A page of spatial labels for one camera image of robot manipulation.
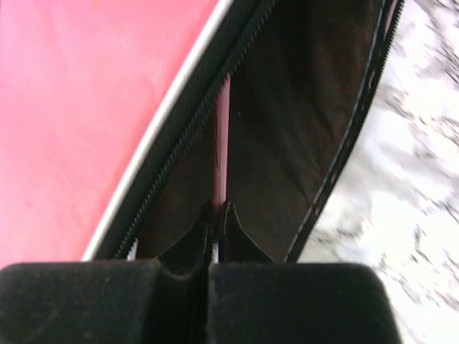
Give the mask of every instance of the zipper teeth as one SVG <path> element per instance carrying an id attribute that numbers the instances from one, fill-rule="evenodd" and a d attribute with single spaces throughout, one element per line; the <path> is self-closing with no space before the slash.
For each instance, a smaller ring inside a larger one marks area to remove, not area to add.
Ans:
<path id="1" fill-rule="evenodd" d="M 382 75 L 383 75 L 383 73 L 384 73 L 384 71 L 386 69 L 387 58 L 389 56 L 390 47 L 392 46 L 392 43 L 393 43 L 394 38 L 395 38 L 395 33 L 396 33 L 397 27 L 399 25 L 399 21 L 400 21 L 401 15 L 402 15 L 402 10 L 403 10 L 404 3 L 405 3 L 405 1 L 401 0 L 400 5 L 396 8 L 396 13 L 394 14 L 395 15 L 394 24 L 393 24 L 392 30 L 390 32 L 390 36 L 387 38 L 387 48 L 385 49 L 384 56 L 382 57 L 382 59 L 383 59 L 382 60 L 382 67 L 380 68 L 380 71 L 377 73 L 377 75 L 375 75 L 375 86 L 372 88 L 372 91 L 370 93 L 368 109 L 370 109 L 371 106 L 373 105 L 374 97 L 376 95 L 376 90 L 377 90 L 377 88 L 379 86 L 379 83 L 381 82 Z M 295 258 L 296 262 L 299 261 L 301 253 L 304 251 L 307 243 L 308 243 L 308 238 L 306 238 L 306 240 L 303 243 L 301 243 L 301 250 L 299 251 L 298 256 Z"/>
<path id="2" fill-rule="evenodd" d="M 172 152 L 169 154 L 166 162 L 163 164 L 161 170 L 158 173 L 155 181 L 148 190 L 145 198 L 142 201 L 141 206 L 137 209 L 136 215 L 134 216 L 131 225 L 128 227 L 128 230 L 125 232 L 123 238 L 116 249 L 114 254 L 114 259 L 122 259 L 125 256 L 126 249 L 131 249 L 136 241 L 136 227 L 139 221 L 143 217 L 143 213 L 147 209 L 151 199 L 156 195 L 156 192 L 165 182 L 166 177 L 171 172 L 171 167 L 182 157 L 184 157 L 193 146 L 193 143 L 202 131 L 204 124 L 208 121 L 212 109 L 214 108 L 214 101 L 217 99 L 218 91 L 222 88 L 223 84 L 229 76 L 233 76 L 237 71 L 237 68 L 240 66 L 242 60 L 247 54 L 248 49 L 254 42 L 257 35 L 260 33 L 261 28 L 263 27 L 266 20 L 269 18 L 271 12 L 273 11 L 274 6 L 278 0 L 272 0 L 269 4 L 266 5 L 266 8 L 262 14 L 261 19 L 255 25 L 255 28 L 249 33 L 247 41 L 244 43 L 243 48 L 235 57 L 234 63 L 229 67 L 229 70 L 225 70 L 225 67 L 222 67 L 221 70 L 217 73 L 215 80 L 219 80 L 218 83 L 213 84 L 211 88 L 206 92 L 201 104 L 199 105 L 197 111 L 191 117 L 189 124 L 185 127 L 183 133 L 180 135 L 180 138 L 176 142 Z"/>

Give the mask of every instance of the black fabric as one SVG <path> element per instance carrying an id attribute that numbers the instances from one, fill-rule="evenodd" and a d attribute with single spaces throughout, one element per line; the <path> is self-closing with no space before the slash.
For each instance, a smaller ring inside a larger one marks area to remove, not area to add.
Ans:
<path id="1" fill-rule="evenodd" d="M 167 117 L 157 139 L 155 139 L 153 147 L 148 152 L 148 156 L 129 188 L 128 194 L 97 252 L 97 259 L 112 259 L 114 257 L 120 259 L 127 256 L 131 246 L 126 243 L 138 236 L 148 214 L 158 201 L 166 178 L 178 163 L 178 161 L 172 161 L 170 155 L 187 147 L 188 140 L 184 139 L 187 133 L 193 133 L 202 128 L 205 116 L 195 116 L 195 114 L 203 110 L 210 111 L 210 109 L 203 109 L 203 104 L 205 102 L 212 103 L 212 100 L 217 97 L 219 79 L 223 80 L 226 77 L 228 66 L 233 65 L 235 59 L 238 58 L 233 52 L 243 49 L 248 40 L 247 36 L 264 16 L 265 8 L 271 1 L 234 1 L 203 54 L 199 65 L 193 71 L 179 99 L 174 104 L 174 108 Z M 193 184 L 194 177 L 188 176 L 188 178 L 190 178 L 189 183 Z M 209 198 L 209 194 L 206 192 L 208 190 L 208 188 L 202 190 L 191 188 L 191 192 L 197 192 L 198 195 L 204 194 L 204 197 L 198 197 L 199 202 L 193 204 L 193 207 L 181 208 L 180 214 L 175 216 L 174 223 L 169 219 L 169 230 L 162 232 L 161 236 L 157 238 L 158 250 L 149 257 L 155 257 L 167 249 L 189 229 L 199 205 Z M 182 189 L 181 192 L 187 193 L 189 190 Z M 161 212 L 158 211 L 156 216 L 161 216 Z M 186 219 L 186 221 L 177 221 L 177 219 Z M 126 229 L 130 229 L 128 237 L 126 237 Z M 163 240 L 167 242 L 166 245 L 161 245 Z"/>
<path id="2" fill-rule="evenodd" d="M 232 77 L 227 195 L 275 261 L 298 256 L 344 167 L 381 72 L 395 3 L 280 0 Z M 212 128 L 206 124 L 174 171 L 139 257 L 165 250 L 211 198 Z"/>
<path id="3" fill-rule="evenodd" d="M 230 202 L 222 210 L 219 233 L 223 236 L 221 255 L 224 263 L 273 261 L 242 229 L 236 208 Z"/>
<path id="4" fill-rule="evenodd" d="M 218 264 L 209 343 L 401 344 L 381 282 L 353 264 Z"/>
<path id="5" fill-rule="evenodd" d="M 212 206 L 158 259 L 0 272 L 0 343 L 202 343 Z"/>

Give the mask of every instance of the open bag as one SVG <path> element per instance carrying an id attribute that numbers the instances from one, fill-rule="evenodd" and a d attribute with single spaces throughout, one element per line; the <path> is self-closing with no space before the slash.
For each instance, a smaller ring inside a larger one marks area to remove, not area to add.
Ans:
<path id="1" fill-rule="evenodd" d="M 212 197 L 295 262 L 372 103 L 402 1 L 3 0 L 0 264 L 156 257 Z"/>
<path id="2" fill-rule="evenodd" d="M 402 5 L 1 1 L 0 343 L 400 343 L 369 268 L 284 263 Z"/>

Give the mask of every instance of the black zipper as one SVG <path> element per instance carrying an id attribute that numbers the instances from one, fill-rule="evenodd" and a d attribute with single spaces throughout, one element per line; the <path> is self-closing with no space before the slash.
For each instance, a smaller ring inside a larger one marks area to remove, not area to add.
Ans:
<path id="1" fill-rule="evenodd" d="M 177 162 L 186 155 L 189 149 L 192 147 L 192 143 L 195 137 L 202 131 L 204 124 L 210 118 L 212 114 L 212 110 L 214 109 L 214 103 L 217 99 L 218 93 L 223 87 L 223 84 L 229 76 L 233 76 L 233 74 L 237 71 L 237 68 L 240 66 L 241 61 L 247 54 L 248 49 L 252 45 L 253 41 L 259 34 L 260 30 L 262 29 L 263 24 L 270 16 L 273 8 L 275 7 L 278 0 L 269 0 L 265 1 L 265 3 L 259 6 L 255 13 L 253 14 L 251 20 L 247 23 L 245 30 L 237 39 L 237 43 L 234 45 L 234 48 L 230 52 L 228 58 L 224 61 L 222 66 L 217 73 L 217 76 L 214 78 L 214 81 L 208 88 L 203 97 L 202 101 L 196 112 L 191 117 L 191 120 L 188 122 L 188 125 L 183 130 L 182 134 L 180 135 L 179 139 L 177 140 L 174 148 L 170 152 L 169 156 L 166 159 L 166 162 L 162 165 L 161 170 L 157 174 L 154 182 L 148 189 L 146 196 L 143 198 L 141 205 L 137 208 L 135 212 L 135 216 L 131 224 L 128 226 L 128 230 L 124 232 L 119 244 L 115 250 L 114 259 L 124 259 L 127 256 L 127 253 L 131 250 L 134 243 L 136 242 L 136 237 L 138 233 L 139 225 L 138 223 L 143 220 L 145 217 L 145 212 L 149 209 L 151 205 L 151 200 L 154 199 L 158 192 L 164 187 L 164 184 L 167 182 L 168 177 L 170 176 L 174 166 Z M 370 104 L 374 98 L 374 93 L 379 84 L 381 79 L 382 70 L 384 69 L 388 51 L 390 49 L 390 45 L 393 40 L 394 36 L 394 28 L 398 24 L 399 21 L 399 13 L 401 12 L 401 8 L 404 1 L 400 1 L 397 4 L 397 8 L 395 9 L 394 16 L 395 20 L 392 22 L 392 28 L 389 29 L 389 38 L 386 39 L 386 43 L 389 42 L 387 48 L 384 50 L 383 56 L 383 65 L 380 68 L 380 72 L 375 76 L 376 86 L 373 87 L 372 93 L 370 94 Z M 298 260 L 299 254 L 295 252 L 298 251 L 298 247 L 301 246 L 301 251 L 304 248 L 306 241 L 304 242 L 297 241 L 290 250 L 289 257 L 296 257 L 295 261 Z"/>

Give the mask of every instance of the zipper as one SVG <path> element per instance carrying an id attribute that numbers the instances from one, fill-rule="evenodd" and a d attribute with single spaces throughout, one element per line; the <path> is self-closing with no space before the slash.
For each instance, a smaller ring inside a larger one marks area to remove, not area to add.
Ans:
<path id="1" fill-rule="evenodd" d="M 175 163 L 189 152 L 194 139 L 201 133 L 202 128 L 210 119 L 219 91 L 222 89 L 227 79 L 231 78 L 234 73 L 236 73 L 237 68 L 240 66 L 255 38 L 257 38 L 263 24 L 269 18 L 277 2 L 278 0 L 269 0 L 267 3 L 255 10 L 254 15 L 247 24 L 246 30 L 244 30 L 235 44 L 236 49 L 233 49 L 230 52 L 229 57 L 219 69 L 214 82 L 207 90 L 198 110 L 192 115 L 191 120 L 183 133 L 180 135 L 180 138 L 177 140 L 172 152 L 169 154 L 165 164 L 163 164 L 158 176 L 148 190 L 141 206 L 136 211 L 136 215 L 134 216 L 131 225 L 128 227 L 128 230 L 125 232 L 118 248 L 115 251 L 115 255 L 113 257 L 114 259 L 125 259 L 127 256 L 126 252 L 129 252 L 133 248 L 133 245 L 136 243 L 137 225 L 142 220 L 151 199 L 153 199 L 158 190 L 164 186 L 167 181 L 167 176 L 171 174 L 171 170 L 173 166 L 175 166 Z"/>
<path id="2" fill-rule="evenodd" d="M 372 84 L 372 86 L 369 88 L 368 95 L 366 97 L 361 96 L 360 100 L 357 101 L 357 105 L 362 104 L 362 106 L 357 106 L 356 107 L 356 109 L 357 109 L 356 111 L 362 111 L 362 112 L 365 113 L 364 120 L 366 118 L 366 115 L 369 112 L 370 107 L 373 104 L 374 96 L 376 95 L 376 91 L 377 91 L 377 89 L 379 87 L 379 83 L 381 82 L 382 74 L 383 74 L 383 72 L 384 72 L 384 70 L 386 68 L 387 58 L 389 56 L 390 49 L 391 49 L 391 47 L 393 45 L 393 42 L 394 42 L 395 33 L 396 33 L 397 27 L 399 25 L 399 21 L 400 21 L 400 17 L 401 17 L 401 14 L 402 14 L 404 3 L 405 3 L 405 0 L 399 0 L 395 5 L 394 13 L 392 15 L 392 18 L 390 19 L 390 26 L 389 26 L 389 28 L 387 30 L 387 33 L 385 34 L 385 37 L 383 37 L 383 40 L 384 40 L 383 43 L 382 43 L 383 47 L 381 48 L 381 52 L 379 53 L 379 56 L 377 57 L 378 60 L 375 62 L 375 64 L 377 65 L 377 67 L 374 68 L 374 70 L 376 71 L 375 75 L 373 77 L 371 77 L 369 75 L 365 76 L 365 82 L 368 82 L 368 79 L 369 79 L 369 81 Z M 381 25 L 379 25 L 379 28 L 377 30 L 379 31 L 381 29 L 383 29 L 383 28 L 382 28 Z M 375 32 L 375 34 L 376 34 L 377 40 L 378 40 L 379 32 Z M 362 126 L 363 126 L 363 123 L 361 124 L 360 128 L 357 130 L 358 131 L 357 138 L 358 138 L 358 134 L 359 134 Z M 345 154 L 345 155 L 347 157 L 349 157 L 350 152 L 352 152 L 354 144 L 355 144 L 357 138 L 355 138 L 353 143 L 349 142 L 349 141 L 352 141 L 352 139 L 350 139 L 349 137 L 345 138 L 343 140 L 343 143 L 341 144 L 341 147 L 342 146 L 346 146 L 347 154 Z M 343 153 L 344 152 L 342 152 L 341 149 L 339 149 L 339 151 L 337 152 L 336 156 L 344 155 Z M 338 175 L 342 172 L 343 167 L 346 164 L 348 158 L 344 158 L 343 160 L 344 160 L 344 163 L 340 167 L 334 166 L 336 160 L 333 161 L 332 167 L 330 168 L 329 172 L 326 175 L 326 178 L 325 178 L 325 181 L 322 184 L 321 190 L 318 192 L 318 195 L 317 195 L 316 199 L 314 200 L 312 206 L 308 210 L 308 213 L 306 214 L 305 219 L 303 220 L 303 223 L 301 224 L 300 229 L 298 230 L 297 235 L 296 235 L 295 239 L 293 240 L 293 242 L 292 242 L 292 244 L 291 244 L 291 246 L 290 246 L 290 248 L 289 248 L 289 250 L 288 250 L 288 252 L 287 252 L 287 254 L 285 256 L 284 262 L 298 262 L 298 260 L 300 259 L 300 255 L 303 252 L 303 250 L 305 249 L 306 244 L 308 242 L 308 236 L 313 230 L 313 229 L 310 230 L 307 233 L 307 235 L 303 235 L 303 237 L 301 237 L 301 232 L 303 230 L 303 227 L 306 227 L 306 225 L 308 225 L 308 222 L 309 222 L 310 226 L 313 226 L 317 222 L 319 216 L 321 215 L 321 212 L 323 211 L 325 203 L 328 200 L 328 197 L 327 197 L 325 199 L 325 201 L 319 201 L 318 200 L 320 198 L 319 195 L 321 194 L 321 191 L 324 190 L 325 188 L 327 188 L 329 190 L 329 192 L 324 192 L 324 194 L 330 195 L 330 193 L 333 190 L 333 187 L 335 185 L 334 183 L 335 183 L 335 181 L 337 179 L 337 178 L 335 178 L 336 172 L 338 173 Z"/>
<path id="3" fill-rule="evenodd" d="M 143 199 L 140 207 L 137 209 L 136 214 L 128 227 L 128 230 L 124 233 L 122 239 L 120 240 L 120 243 L 113 257 L 114 259 L 125 259 L 128 252 L 133 248 L 133 245 L 136 243 L 138 223 L 145 216 L 146 209 L 148 209 L 151 200 L 154 199 L 154 196 L 156 196 L 158 191 L 162 189 L 175 164 L 189 152 L 193 145 L 194 139 L 201 133 L 202 128 L 210 119 L 210 115 L 214 109 L 215 101 L 219 91 L 222 89 L 226 80 L 231 78 L 234 73 L 236 73 L 237 68 L 240 66 L 242 60 L 247 54 L 248 49 L 257 38 L 264 23 L 269 18 L 277 2 L 278 0 L 266 1 L 262 6 L 259 6 L 255 10 L 255 13 L 247 24 L 246 29 L 237 39 L 235 48 L 230 52 L 229 57 L 222 64 L 222 67 L 219 69 L 219 72 L 214 78 L 213 83 L 207 90 L 203 100 L 200 102 L 197 111 L 192 115 L 191 120 L 185 127 L 183 133 L 180 135 L 180 138 L 177 140 L 174 148 L 172 149 L 172 152 L 170 152 L 166 162 L 161 167 L 161 170 L 158 173 L 155 181 L 148 189 L 148 193 Z M 395 19 L 392 20 L 392 27 L 389 28 L 388 33 L 389 36 L 385 40 L 386 47 L 383 49 L 382 67 L 379 68 L 378 73 L 374 76 L 375 86 L 372 87 L 369 97 L 367 98 L 370 105 L 373 102 L 376 89 L 381 80 L 382 72 L 384 71 L 385 64 L 387 63 L 387 55 L 389 54 L 390 47 L 392 46 L 394 33 L 399 22 L 399 16 L 403 4 L 404 0 L 400 0 L 396 5 L 396 9 L 394 10 Z M 303 251 L 304 246 L 306 245 L 306 242 L 307 237 L 304 241 L 299 240 L 298 242 L 294 242 L 289 250 L 286 261 L 297 261 L 300 253 Z"/>

